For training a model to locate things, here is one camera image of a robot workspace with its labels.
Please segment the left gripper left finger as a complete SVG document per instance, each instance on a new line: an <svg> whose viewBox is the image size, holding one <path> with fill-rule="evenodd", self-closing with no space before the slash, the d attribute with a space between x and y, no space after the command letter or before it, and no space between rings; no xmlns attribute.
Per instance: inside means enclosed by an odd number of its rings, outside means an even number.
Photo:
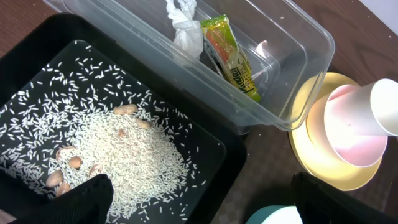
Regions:
<svg viewBox="0 0 398 224"><path fill-rule="evenodd" d="M12 224L104 224L113 201L109 177L99 174Z"/></svg>

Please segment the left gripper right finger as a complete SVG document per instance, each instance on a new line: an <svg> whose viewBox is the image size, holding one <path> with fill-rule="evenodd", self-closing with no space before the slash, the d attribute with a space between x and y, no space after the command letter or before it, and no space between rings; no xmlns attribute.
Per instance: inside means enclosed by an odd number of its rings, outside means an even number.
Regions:
<svg viewBox="0 0 398 224"><path fill-rule="evenodd" d="M303 224L397 224L397 220L306 173L290 183Z"/></svg>

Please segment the light blue bowl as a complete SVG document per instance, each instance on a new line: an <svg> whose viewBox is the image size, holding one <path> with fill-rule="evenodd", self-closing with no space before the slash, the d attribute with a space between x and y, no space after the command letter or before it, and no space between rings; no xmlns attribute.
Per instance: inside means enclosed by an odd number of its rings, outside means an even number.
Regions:
<svg viewBox="0 0 398 224"><path fill-rule="evenodd" d="M271 205L253 213L246 224L302 224L296 206Z"/></svg>

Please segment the white rice pile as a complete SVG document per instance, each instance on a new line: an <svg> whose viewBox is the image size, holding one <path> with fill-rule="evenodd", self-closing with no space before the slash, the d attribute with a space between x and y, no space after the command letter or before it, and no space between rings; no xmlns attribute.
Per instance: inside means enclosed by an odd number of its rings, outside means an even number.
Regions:
<svg viewBox="0 0 398 224"><path fill-rule="evenodd" d="M130 104L134 114L113 113ZM138 128L137 118L152 127ZM182 155L192 129L186 115L76 41L1 106L1 170L49 200L60 186L46 186L56 170L70 190L105 174L114 190L108 223L186 223L188 194L203 186L197 165ZM80 169L68 165L73 156Z"/></svg>

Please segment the white tissue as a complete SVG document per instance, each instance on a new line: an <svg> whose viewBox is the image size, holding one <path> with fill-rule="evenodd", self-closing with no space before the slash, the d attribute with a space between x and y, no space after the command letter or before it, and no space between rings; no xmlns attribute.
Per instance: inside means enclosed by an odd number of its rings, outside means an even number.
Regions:
<svg viewBox="0 0 398 224"><path fill-rule="evenodd" d="M194 20L196 0L166 0L168 18L172 20L175 29L174 43L189 53L193 58L199 60L203 52L203 32L200 21Z"/></svg>

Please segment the green orange snack wrapper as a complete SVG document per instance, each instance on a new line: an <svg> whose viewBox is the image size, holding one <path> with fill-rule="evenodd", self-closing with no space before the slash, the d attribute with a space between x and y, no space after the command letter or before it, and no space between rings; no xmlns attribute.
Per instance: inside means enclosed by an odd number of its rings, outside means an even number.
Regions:
<svg viewBox="0 0 398 224"><path fill-rule="evenodd" d="M237 42L226 15L200 22L205 52L217 72L232 86L258 102L261 96L252 79L248 58Z"/></svg>

